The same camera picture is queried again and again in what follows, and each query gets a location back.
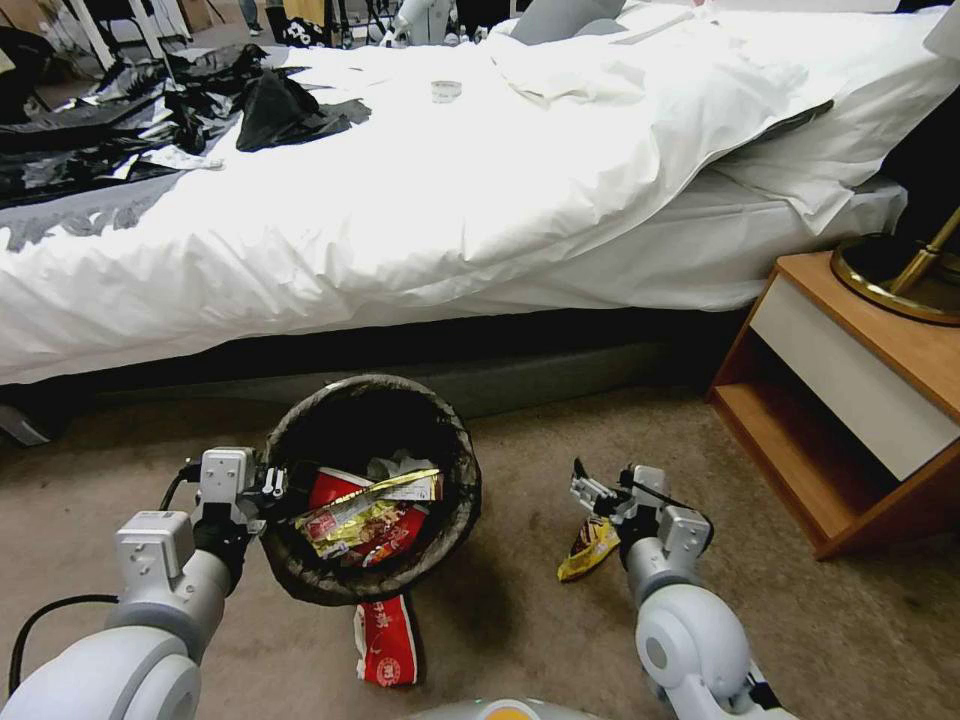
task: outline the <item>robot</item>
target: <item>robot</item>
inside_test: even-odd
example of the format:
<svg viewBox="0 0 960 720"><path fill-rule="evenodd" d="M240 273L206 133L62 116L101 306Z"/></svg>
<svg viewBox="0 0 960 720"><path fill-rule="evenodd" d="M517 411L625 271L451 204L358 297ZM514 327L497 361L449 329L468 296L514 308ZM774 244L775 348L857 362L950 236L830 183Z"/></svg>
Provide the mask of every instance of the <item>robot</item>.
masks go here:
<svg viewBox="0 0 960 720"><path fill-rule="evenodd" d="M282 469L257 467L253 448L207 450L188 465L200 484L192 516L134 515L115 536L125 584L106 628L49 661L16 688L0 720L191 720L200 663L251 537L286 490ZM172 485L161 507L169 504ZM571 492L609 517L638 607L636 646L654 691L680 720L790 720L750 655L732 610L698 584L694 565L713 528L667 495L662 470L628 467L619 486L590 478L579 460ZM537 700L469 701L424 720L588 720Z"/></svg>
<svg viewBox="0 0 960 720"><path fill-rule="evenodd" d="M455 0L404 0L381 46L440 45Z"/></svg>

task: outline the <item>pillow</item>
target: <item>pillow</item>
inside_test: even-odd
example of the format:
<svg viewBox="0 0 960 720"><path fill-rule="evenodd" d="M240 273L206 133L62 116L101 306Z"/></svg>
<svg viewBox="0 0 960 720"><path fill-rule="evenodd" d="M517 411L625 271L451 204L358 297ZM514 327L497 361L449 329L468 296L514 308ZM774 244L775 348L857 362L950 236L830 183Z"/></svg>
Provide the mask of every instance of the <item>pillow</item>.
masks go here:
<svg viewBox="0 0 960 720"><path fill-rule="evenodd" d="M513 28L524 45L572 38L587 23L613 20L625 0L533 0Z"/></svg>
<svg viewBox="0 0 960 720"><path fill-rule="evenodd" d="M599 20L588 22L577 31L574 37L580 37L582 35L613 35L614 33L623 32L624 30L626 30L626 28L616 20L600 18Z"/></svg>
<svg viewBox="0 0 960 720"><path fill-rule="evenodd" d="M960 63L923 47L944 12L718 13L729 31L780 48L811 76L832 81L835 91L834 106L822 117L741 148L714 168L786 200L813 232L821 232L854 188L960 84Z"/></svg>

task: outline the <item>yellow snack wrapper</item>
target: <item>yellow snack wrapper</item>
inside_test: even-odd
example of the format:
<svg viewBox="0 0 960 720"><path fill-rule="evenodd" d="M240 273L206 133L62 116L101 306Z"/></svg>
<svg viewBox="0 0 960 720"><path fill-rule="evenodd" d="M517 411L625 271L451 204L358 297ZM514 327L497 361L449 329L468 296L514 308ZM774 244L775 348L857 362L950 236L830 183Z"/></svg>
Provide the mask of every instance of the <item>yellow snack wrapper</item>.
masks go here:
<svg viewBox="0 0 960 720"><path fill-rule="evenodd" d="M360 488L359 490L352 492L343 497L338 497L333 502L325 505L325 508L332 508L336 505L343 505L350 502L351 500L363 496L363 495L379 495L385 490L390 490L391 488L398 488L403 485L409 485L412 482L417 480L422 480L423 478L440 478L442 482L442 476L440 475L440 470L438 468L429 468L427 470L414 470L413 472L408 472L403 475L397 475L388 480L381 480L378 483L373 485L368 485L367 487Z"/></svg>
<svg viewBox="0 0 960 720"><path fill-rule="evenodd" d="M591 515L577 533L570 555L557 568L557 580L571 582L602 563L620 544L617 530L607 518Z"/></svg>
<svg viewBox="0 0 960 720"><path fill-rule="evenodd" d="M329 509L321 508L297 518L295 527L321 559L330 560L370 542L403 514L393 500L374 500L353 510L347 516L336 517Z"/></svg>

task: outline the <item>floor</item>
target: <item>floor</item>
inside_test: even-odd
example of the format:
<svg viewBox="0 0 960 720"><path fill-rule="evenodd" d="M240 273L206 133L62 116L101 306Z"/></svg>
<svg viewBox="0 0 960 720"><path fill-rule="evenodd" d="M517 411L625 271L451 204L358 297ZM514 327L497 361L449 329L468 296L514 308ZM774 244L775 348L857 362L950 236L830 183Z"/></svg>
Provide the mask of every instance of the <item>floor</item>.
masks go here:
<svg viewBox="0 0 960 720"><path fill-rule="evenodd" d="M218 48L227 45L256 43L267 47L278 45L279 43L273 37L270 31L270 24L267 22L267 16L264 12L264 1L260 0L258 5L258 15L263 32L257 37L250 37L250 33L243 20L243 14L240 12L240 5L237 0L212 0L214 7L223 16L223 22L220 21L213 12L210 17L213 19L213 25L206 30L199 30L193 35L193 42L189 43L187 48ZM365 0L345 0L347 17L350 22L359 25L367 20L367 9ZM184 49L183 43L175 39L163 41L164 49L168 52L179 52ZM131 60L143 60L148 57L146 46L143 44L125 45L123 48L125 57ZM75 80L59 80L56 84L41 85L37 92L47 105L58 107L67 100L79 97L90 91L96 85L92 79L99 76L102 72L95 58L91 54L81 55L74 58L77 63L77 69L82 74L89 77Z"/></svg>
<svg viewBox="0 0 960 720"><path fill-rule="evenodd" d="M55 444L0 444L0 656L20 619L54 598L116 590L110 531L153 507L183 458L262 446L284 408L179 401L113 408ZM914 720L960 706L960 553L953 537L817 563L790 517L710 408L683 389L627 389L470 424L484 476L470 540L412 593L425 657L419 687L356 679L351 608L295 602L259 549L204 659L198 717L391 718L473 697L528 695L615 720L666 718L633 649L635 613L615 559L560 585L582 511L573 456L613 481L629 461L664 467L674 494L709 513L700 570L744 622L754 654L798 717ZM177 497L186 508L189 493ZM32 670L103 608L45 618Z"/></svg>

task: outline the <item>nightstand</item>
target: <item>nightstand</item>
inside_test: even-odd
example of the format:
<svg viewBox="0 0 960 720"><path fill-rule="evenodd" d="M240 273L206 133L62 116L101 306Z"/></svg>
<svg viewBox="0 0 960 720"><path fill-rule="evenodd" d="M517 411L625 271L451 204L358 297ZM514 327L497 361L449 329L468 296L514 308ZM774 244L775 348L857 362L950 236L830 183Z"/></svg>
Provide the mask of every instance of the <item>nightstand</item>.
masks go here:
<svg viewBox="0 0 960 720"><path fill-rule="evenodd" d="M960 527L960 328L780 258L708 392L818 559Z"/></svg>

